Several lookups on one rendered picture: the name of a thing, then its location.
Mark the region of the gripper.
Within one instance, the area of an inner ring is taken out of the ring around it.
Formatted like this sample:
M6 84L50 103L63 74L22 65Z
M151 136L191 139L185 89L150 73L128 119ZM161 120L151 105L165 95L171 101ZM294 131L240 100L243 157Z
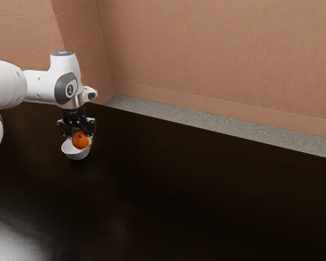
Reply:
M57 127L65 138L71 139L73 128L80 128L90 141L93 141L96 132L96 120L86 117L85 106L76 109L64 109L63 118L57 121Z

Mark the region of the white bowl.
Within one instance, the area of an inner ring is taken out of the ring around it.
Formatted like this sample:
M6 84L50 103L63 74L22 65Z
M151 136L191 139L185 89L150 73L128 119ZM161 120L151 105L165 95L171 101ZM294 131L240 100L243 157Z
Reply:
M89 140L89 145L88 147L81 150L73 146L71 138L67 138L61 145L61 151L64 153L66 157L68 157L71 160L84 159L90 153L93 136L87 138Z

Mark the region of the orange fruit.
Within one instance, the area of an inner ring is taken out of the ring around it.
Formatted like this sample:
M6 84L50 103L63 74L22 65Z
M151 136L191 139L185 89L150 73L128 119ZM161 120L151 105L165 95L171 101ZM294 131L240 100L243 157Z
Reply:
M74 133L71 141L72 145L79 150L83 150L89 145L89 140L86 134L82 131Z

